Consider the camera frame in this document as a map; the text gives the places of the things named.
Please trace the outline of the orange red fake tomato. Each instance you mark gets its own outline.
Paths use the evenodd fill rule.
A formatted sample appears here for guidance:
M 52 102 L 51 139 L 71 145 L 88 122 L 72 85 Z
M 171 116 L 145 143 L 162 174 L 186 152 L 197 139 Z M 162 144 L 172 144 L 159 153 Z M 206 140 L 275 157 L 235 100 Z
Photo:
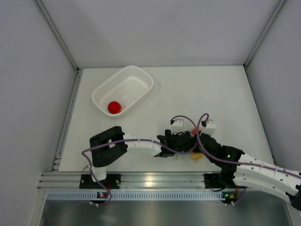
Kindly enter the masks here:
M 193 128 L 190 133 L 191 133 L 192 136 L 195 136 L 196 133 L 197 133 L 197 130 L 195 128 Z

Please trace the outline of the orange fake food piece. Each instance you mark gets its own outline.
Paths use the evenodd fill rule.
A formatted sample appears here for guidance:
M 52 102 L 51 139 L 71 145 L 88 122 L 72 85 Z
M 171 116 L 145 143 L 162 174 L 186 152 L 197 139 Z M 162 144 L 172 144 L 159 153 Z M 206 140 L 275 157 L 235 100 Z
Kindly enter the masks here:
M 190 157 L 193 161 L 198 161 L 203 157 L 203 154 L 202 153 L 192 153 L 190 155 Z

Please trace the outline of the clear zip top bag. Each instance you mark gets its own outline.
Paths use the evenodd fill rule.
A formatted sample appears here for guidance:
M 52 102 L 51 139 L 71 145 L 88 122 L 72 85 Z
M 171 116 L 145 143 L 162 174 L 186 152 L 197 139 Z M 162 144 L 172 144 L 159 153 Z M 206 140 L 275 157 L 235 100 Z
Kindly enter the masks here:
M 177 161 L 182 156 L 188 156 L 190 159 L 190 155 L 192 153 L 202 153 L 197 144 L 197 134 L 192 136 L 190 133 L 190 141 L 188 141 L 188 132 L 180 132 L 175 135 L 176 137 L 180 137 L 179 142 L 177 144 L 181 145 L 181 148 L 178 148 L 177 151 L 181 152 L 181 154 L 175 154 L 174 160 Z

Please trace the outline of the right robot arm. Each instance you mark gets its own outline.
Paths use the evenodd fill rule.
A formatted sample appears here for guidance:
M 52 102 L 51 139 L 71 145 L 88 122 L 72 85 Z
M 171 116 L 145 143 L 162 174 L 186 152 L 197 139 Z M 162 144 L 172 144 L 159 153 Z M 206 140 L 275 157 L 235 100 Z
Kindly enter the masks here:
M 200 150 L 221 171 L 223 187 L 248 187 L 269 193 L 301 210 L 301 173 L 260 161 L 240 149 L 219 144 L 210 135 L 198 136 Z

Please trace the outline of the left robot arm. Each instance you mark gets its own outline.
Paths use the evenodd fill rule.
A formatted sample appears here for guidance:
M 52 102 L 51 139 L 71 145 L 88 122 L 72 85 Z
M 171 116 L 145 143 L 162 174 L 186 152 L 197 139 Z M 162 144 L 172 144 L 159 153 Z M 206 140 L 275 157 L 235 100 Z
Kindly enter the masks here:
M 89 139 L 92 154 L 90 183 L 101 188 L 106 184 L 106 168 L 126 153 L 144 153 L 151 157 L 167 158 L 179 153 L 197 151 L 195 136 L 188 131 L 138 138 L 123 132 L 120 126 L 112 127 Z

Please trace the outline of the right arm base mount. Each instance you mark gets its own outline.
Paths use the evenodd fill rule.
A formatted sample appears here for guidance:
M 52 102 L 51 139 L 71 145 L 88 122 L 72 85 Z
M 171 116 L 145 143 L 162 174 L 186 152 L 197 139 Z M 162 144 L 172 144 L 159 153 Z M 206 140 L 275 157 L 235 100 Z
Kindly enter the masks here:
M 222 173 L 204 174 L 205 187 L 212 189 L 236 188 L 233 178 Z

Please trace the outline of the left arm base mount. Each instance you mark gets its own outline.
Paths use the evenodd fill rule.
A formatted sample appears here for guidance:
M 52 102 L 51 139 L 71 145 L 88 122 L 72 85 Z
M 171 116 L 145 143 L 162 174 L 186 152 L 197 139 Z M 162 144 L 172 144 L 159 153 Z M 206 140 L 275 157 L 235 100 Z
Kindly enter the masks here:
M 120 189 L 121 175 L 108 174 L 105 180 L 100 181 L 108 189 Z M 80 189 L 100 189 L 102 188 L 97 182 L 93 181 L 90 174 L 82 174 L 79 182 Z

